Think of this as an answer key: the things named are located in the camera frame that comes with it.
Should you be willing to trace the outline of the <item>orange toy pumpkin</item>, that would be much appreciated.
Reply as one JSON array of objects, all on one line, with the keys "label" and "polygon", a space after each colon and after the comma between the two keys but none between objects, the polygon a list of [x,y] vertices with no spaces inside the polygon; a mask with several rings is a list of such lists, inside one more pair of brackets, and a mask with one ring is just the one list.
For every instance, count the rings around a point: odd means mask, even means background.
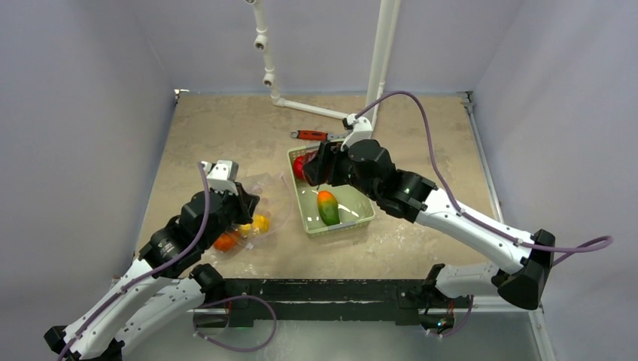
[{"label": "orange toy pumpkin", "polygon": [[213,248],[220,252],[230,252],[237,246],[237,236],[232,233],[222,234],[214,243]]}]

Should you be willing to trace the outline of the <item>red handled adjustable wrench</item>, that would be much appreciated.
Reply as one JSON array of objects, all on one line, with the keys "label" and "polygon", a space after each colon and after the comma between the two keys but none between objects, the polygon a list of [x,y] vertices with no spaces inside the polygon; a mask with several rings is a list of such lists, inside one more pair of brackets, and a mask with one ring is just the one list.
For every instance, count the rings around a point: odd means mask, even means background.
[{"label": "red handled adjustable wrench", "polygon": [[336,134],[331,132],[321,132],[317,130],[299,129],[290,132],[290,137],[305,141],[337,141],[339,139],[346,138],[351,132],[347,131],[342,134]]}]

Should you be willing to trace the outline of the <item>white pvc pipe frame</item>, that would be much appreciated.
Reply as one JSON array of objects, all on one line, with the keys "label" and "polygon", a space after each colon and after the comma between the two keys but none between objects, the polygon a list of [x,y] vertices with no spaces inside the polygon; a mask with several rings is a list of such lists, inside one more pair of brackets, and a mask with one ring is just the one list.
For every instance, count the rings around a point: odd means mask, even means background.
[{"label": "white pvc pipe frame", "polygon": [[[341,120],[347,117],[347,114],[343,112],[295,102],[284,98],[280,94],[277,84],[278,79],[275,71],[275,62],[272,55],[272,46],[269,43],[269,29],[266,24],[263,4],[261,1],[246,0],[245,2],[252,7],[252,11],[254,13],[256,23],[254,48],[263,56],[264,77],[262,83],[269,89],[272,104],[276,107],[303,111],[336,120]],[[372,104],[373,101],[379,99],[384,93],[387,70],[390,55],[392,53],[393,40],[401,4],[402,2],[400,0],[380,2],[375,42],[372,52],[371,69],[369,72],[369,81],[366,93],[367,105]]]}]

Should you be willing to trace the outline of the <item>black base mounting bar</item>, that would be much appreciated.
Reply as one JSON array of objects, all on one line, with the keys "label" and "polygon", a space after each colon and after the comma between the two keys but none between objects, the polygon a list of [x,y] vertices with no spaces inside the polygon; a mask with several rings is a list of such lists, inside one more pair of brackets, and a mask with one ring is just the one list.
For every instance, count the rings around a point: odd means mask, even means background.
[{"label": "black base mounting bar", "polygon": [[435,288],[434,269],[418,279],[223,278],[209,264],[190,273],[204,294],[205,309],[218,310],[233,328],[258,320],[392,322],[435,332],[454,327],[454,310],[468,296],[450,299]]}]

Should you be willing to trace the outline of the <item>yellow toy bell pepper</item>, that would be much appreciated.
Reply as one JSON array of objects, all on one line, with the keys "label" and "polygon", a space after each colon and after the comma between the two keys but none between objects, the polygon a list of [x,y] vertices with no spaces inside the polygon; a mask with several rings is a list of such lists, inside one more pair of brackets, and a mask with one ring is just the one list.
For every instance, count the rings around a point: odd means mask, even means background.
[{"label": "yellow toy bell pepper", "polygon": [[253,222],[237,226],[236,231],[242,238],[253,238],[269,231],[270,220],[262,214],[255,214]]}]

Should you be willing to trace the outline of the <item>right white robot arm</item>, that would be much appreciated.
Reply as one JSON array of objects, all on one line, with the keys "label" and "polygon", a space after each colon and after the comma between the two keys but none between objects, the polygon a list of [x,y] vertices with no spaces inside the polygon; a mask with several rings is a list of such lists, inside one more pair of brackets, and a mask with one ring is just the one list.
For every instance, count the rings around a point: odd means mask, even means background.
[{"label": "right white robot arm", "polygon": [[539,307],[550,274],[555,236],[508,227],[462,203],[453,204],[435,182],[399,169],[376,140],[363,140],[342,150],[324,141],[305,156],[305,179],[313,187],[348,185],[374,201],[386,214],[440,231],[476,250],[490,261],[488,275],[496,293],[511,305]]}]

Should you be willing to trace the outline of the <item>aluminium rail frame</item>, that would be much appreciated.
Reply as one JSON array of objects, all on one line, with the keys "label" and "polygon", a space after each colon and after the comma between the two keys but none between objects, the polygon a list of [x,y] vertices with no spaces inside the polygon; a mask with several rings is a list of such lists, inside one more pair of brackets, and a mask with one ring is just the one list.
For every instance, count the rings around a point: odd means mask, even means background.
[{"label": "aluminium rail frame", "polygon": [[[475,102],[472,99],[472,91],[457,92],[460,97],[462,106],[467,112],[469,124],[472,129],[473,137],[475,139],[475,145],[478,151],[478,155],[482,164],[482,169],[485,176],[486,184],[488,185],[488,192],[490,194],[491,208],[495,218],[503,223],[503,212],[500,205],[500,200],[497,195],[494,181],[491,175],[491,170],[488,165],[487,157],[483,148],[482,140],[479,134],[478,126],[476,125],[474,107]],[[539,351],[541,360],[557,360],[554,347],[548,334],[547,325],[545,321],[545,312],[542,305],[540,305],[535,311],[528,313],[530,318],[530,324],[532,326],[533,340],[536,343],[536,349]]]}]

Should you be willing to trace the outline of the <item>clear zip top bag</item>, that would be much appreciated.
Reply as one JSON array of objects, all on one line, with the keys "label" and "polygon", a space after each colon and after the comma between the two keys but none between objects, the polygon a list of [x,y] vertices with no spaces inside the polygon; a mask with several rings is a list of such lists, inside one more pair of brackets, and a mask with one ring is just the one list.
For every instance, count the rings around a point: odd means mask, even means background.
[{"label": "clear zip top bag", "polygon": [[241,183],[249,193],[260,197],[260,203],[256,207],[254,214],[262,214],[269,218],[269,231],[253,238],[242,238],[236,231],[239,225],[232,226],[225,233],[232,233],[237,236],[237,246],[230,252],[221,253],[232,253],[241,248],[252,250],[262,243],[273,239],[275,233],[281,230],[288,222],[292,213],[292,193],[283,173],[255,174],[243,177]]}]

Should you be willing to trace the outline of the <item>red toy tomato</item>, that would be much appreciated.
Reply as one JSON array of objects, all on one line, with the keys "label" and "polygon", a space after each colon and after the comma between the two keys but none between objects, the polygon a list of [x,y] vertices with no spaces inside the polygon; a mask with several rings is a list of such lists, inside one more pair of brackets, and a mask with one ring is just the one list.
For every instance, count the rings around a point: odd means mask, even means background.
[{"label": "red toy tomato", "polygon": [[305,180],[305,174],[303,171],[303,166],[305,164],[304,156],[298,156],[295,158],[292,164],[293,176],[300,181]]}]

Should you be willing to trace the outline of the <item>light green plastic basket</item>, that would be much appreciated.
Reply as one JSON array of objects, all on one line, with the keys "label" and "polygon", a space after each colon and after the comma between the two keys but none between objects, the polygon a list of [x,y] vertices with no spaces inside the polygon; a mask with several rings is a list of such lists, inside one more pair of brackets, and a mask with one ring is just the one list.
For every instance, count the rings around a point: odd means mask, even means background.
[{"label": "light green plastic basket", "polygon": [[[368,226],[375,218],[372,202],[363,194],[349,186],[332,187],[327,184],[310,186],[297,179],[293,163],[299,156],[318,150],[319,143],[290,148],[287,151],[289,169],[293,178],[293,192],[301,217],[302,227],[309,238],[335,235],[349,229]],[[326,225],[318,212],[317,195],[320,191],[330,192],[336,198],[340,224]]]}]

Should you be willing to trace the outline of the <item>green orange toy mango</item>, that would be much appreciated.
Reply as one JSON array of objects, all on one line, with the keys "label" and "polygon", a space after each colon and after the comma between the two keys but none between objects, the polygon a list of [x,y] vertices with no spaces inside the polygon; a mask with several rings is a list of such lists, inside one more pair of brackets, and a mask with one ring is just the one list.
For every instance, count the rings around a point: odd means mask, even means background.
[{"label": "green orange toy mango", "polygon": [[317,194],[317,212],[322,222],[327,226],[340,224],[339,203],[329,191],[321,190]]}]

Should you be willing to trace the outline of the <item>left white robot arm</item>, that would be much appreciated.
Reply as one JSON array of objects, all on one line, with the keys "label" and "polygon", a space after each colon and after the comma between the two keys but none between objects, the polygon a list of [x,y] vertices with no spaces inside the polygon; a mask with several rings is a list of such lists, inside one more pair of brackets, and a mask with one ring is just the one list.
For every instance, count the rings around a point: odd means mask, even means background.
[{"label": "left white robot arm", "polygon": [[135,341],[180,313],[218,306],[226,281],[203,253],[232,227],[250,224],[257,195],[210,188],[184,204],[157,230],[119,281],[82,317],[44,334],[60,360],[121,360]]}]

